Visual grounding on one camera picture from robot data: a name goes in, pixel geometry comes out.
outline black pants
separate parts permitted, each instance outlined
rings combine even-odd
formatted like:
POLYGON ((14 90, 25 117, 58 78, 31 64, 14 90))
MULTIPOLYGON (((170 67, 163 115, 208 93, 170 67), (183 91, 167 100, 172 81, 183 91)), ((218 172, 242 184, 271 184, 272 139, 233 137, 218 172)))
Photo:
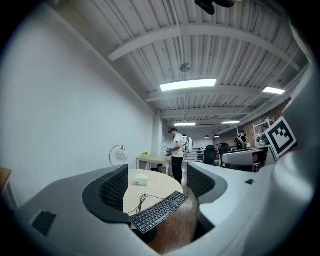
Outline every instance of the black pants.
POLYGON ((174 179, 181 184, 183 157, 172 157, 172 173, 174 179))

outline white box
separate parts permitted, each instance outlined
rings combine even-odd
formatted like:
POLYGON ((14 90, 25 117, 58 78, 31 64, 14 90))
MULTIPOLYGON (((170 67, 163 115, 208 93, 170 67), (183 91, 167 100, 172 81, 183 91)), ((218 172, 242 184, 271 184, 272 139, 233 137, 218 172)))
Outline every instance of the white box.
POLYGON ((144 174, 137 174, 134 179, 134 184, 138 186, 147 186, 148 176, 144 174))

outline black keyboard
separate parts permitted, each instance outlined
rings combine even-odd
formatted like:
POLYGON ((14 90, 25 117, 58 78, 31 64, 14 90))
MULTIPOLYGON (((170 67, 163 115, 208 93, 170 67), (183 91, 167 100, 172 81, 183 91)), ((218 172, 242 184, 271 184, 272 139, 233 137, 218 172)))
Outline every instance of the black keyboard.
POLYGON ((131 221, 144 234, 168 219, 187 199, 188 196, 175 191, 161 202, 132 215, 131 221))

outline ceiling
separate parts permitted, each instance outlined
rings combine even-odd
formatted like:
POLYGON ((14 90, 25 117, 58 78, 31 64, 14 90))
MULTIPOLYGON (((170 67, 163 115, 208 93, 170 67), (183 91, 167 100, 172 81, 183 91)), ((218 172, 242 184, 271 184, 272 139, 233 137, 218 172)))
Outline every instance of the ceiling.
POLYGON ((194 0, 67 0, 56 11, 167 126, 185 119, 209 131, 269 101, 273 95, 261 94, 266 86, 294 85, 307 65, 281 11, 253 0, 214 7, 211 16, 194 0), (182 58, 190 63, 187 73, 180 72, 182 58), (185 92, 160 89, 161 84, 204 78, 217 79, 216 85, 185 92))

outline office chair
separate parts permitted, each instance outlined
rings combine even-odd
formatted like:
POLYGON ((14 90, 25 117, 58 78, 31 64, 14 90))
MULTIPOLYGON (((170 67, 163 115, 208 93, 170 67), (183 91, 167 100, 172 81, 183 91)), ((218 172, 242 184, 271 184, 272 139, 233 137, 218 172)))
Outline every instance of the office chair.
POLYGON ((215 165, 217 153, 213 145, 207 146, 204 151, 203 163, 211 166, 215 165))
POLYGON ((220 144, 220 148, 219 148, 220 157, 221 157, 223 154, 225 154, 225 153, 227 153, 227 152, 230 152, 230 151, 231 151, 231 148, 230 148, 230 146, 229 146, 228 143, 221 143, 221 144, 220 144))

